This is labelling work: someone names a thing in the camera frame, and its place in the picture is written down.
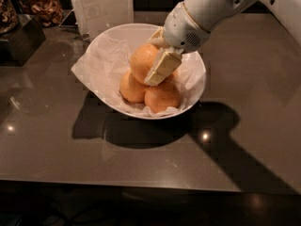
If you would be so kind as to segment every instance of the bowl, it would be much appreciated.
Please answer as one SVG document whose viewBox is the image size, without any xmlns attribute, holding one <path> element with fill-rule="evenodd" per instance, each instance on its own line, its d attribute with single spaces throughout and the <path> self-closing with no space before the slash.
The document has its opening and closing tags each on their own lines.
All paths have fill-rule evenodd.
<svg viewBox="0 0 301 226">
<path fill-rule="evenodd" d="M 144 104 L 129 104 L 119 93 L 119 81 L 130 69 L 129 57 L 157 30 L 153 24 L 123 24 L 112 27 L 97 38 L 71 70 L 105 104 L 118 112 L 143 120 L 162 120 L 181 115 L 190 109 L 205 89 L 206 69 L 198 52 L 184 54 L 179 67 L 182 103 L 179 108 L 152 113 Z"/>
</svg>

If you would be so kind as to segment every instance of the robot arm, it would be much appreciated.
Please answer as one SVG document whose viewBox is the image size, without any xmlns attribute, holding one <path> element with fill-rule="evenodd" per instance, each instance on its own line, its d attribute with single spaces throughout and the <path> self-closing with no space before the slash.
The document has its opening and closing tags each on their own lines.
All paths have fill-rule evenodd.
<svg viewBox="0 0 301 226">
<path fill-rule="evenodd" d="M 161 83 L 180 66 L 182 53 L 197 51 L 219 23 L 256 1 L 265 4 L 301 44 L 301 0 L 184 0 L 168 14 L 162 31 L 150 40 L 160 39 L 165 51 L 159 53 L 145 82 L 150 86 Z"/>
</svg>

